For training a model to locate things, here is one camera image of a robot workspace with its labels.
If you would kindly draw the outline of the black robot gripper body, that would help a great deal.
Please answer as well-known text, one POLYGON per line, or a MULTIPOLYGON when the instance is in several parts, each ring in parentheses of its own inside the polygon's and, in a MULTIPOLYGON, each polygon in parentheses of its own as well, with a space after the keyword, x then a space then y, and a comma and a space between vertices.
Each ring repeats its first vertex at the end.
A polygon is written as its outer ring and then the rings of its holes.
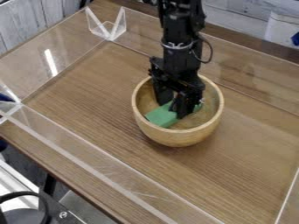
POLYGON ((205 61, 202 60, 203 43, 162 43, 163 56, 150 58, 150 75, 167 77, 170 88, 179 93, 181 91, 202 92, 206 85, 198 72, 205 61))

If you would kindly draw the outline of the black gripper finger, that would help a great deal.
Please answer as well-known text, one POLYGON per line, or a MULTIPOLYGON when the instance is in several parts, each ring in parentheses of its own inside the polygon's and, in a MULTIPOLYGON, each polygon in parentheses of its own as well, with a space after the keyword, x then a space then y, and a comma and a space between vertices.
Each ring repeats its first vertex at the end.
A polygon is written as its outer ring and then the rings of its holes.
POLYGON ((202 104, 202 92, 181 91, 173 100, 170 110, 183 119, 202 104))
POLYGON ((163 76, 153 76, 154 94, 159 105, 165 105, 174 99, 174 91, 170 88, 170 79, 163 76))

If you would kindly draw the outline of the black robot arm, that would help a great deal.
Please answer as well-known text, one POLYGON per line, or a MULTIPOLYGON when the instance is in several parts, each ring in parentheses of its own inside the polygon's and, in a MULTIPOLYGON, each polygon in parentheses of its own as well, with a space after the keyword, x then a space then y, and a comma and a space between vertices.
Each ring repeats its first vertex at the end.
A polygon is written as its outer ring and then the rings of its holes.
POLYGON ((210 42, 201 35, 206 26, 202 0, 158 0, 161 26, 163 28, 163 57, 150 58, 155 99, 161 105, 171 103, 169 110, 183 119, 202 104, 206 84, 198 72, 203 59, 203 43, 210 42))

